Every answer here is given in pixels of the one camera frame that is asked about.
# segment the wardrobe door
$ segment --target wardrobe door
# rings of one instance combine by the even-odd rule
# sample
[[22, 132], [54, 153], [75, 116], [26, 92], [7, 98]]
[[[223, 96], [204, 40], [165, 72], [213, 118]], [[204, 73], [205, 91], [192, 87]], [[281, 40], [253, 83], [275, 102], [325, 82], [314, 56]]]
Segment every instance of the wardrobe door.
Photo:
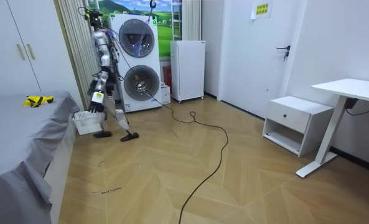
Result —
[[53, 0], [7, 1], [42, 91], [69, 91], [81, 106]]
[[0, 95], [39, 91], [9, 5], [0, 0]]

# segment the white door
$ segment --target white door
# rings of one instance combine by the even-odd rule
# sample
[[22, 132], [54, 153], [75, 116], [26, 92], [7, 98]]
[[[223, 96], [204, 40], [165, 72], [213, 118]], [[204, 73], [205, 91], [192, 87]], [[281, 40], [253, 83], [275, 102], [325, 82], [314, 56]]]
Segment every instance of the white door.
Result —
[[81, 106], [82, 101], [54, 2], [7, 1], [42, 91], [69, 91]]
[[0, 1], [0, 95], [37, 91], [39, 86], [9, 6]]
[[220, 98], [260, 117], [278, 98], [300, 0], [274, 0], [271, 17], [251, 20], [252, 1], [227, 1]]

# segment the cabinet handle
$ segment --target cabinet handle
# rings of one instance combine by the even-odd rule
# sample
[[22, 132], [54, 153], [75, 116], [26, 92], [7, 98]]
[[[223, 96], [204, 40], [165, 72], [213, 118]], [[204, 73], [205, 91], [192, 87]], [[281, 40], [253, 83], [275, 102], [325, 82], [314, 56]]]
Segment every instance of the cabinet handle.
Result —
[[35, 60], [35, 55], [32, 52], [32, 47], [30, 47], [30, 44], [27, 44], [27, 47], [28, 47], [28, 50], [29, 50], [30, 57]]
[[18, 49], [18, 52], [20, 52], [21, 59], [25, 60], [24, 54], [22, 53], [22, 50], [21, 50], [21, 45], [17, 44], [17, 49]]

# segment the bed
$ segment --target bed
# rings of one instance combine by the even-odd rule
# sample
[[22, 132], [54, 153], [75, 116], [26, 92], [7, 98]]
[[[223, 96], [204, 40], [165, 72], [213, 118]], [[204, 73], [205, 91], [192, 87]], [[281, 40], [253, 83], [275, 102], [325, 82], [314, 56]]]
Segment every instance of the bed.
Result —
[[30, 108], [25, 95], [0, 96], [0, 223], [58, 223], [79, 107], [66, 91], [33, 95], [54, 102]]

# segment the desk leg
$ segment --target desk leg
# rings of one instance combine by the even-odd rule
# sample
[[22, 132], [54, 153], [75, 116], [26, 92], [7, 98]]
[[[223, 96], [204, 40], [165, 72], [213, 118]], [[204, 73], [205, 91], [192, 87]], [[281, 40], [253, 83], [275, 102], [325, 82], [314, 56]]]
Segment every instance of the desk leg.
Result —
[[334, 113], [332, 114], [331, 120], [329, 121], [327, 130], [325, 131], [324, 138], [322, 139], [319, 151], [317, 156], [315, 157], [315, 161], [311, 162], [309, 165], [301, 168], [296, 172], [299, 177], [304, 178], [309, 175], [311, 172], [318, 169], [320, 166], [324, 165], [326, 162], [336, 157], [336, 154], [333, 152], [329, 152], [330, 144], [332, 141], [332, 137], [334, 136], [338, 124], [342, 119], [343, 112], [345, 111], [345, 103], [347, 97], [340, 96], [338, 102], [336, 103]]

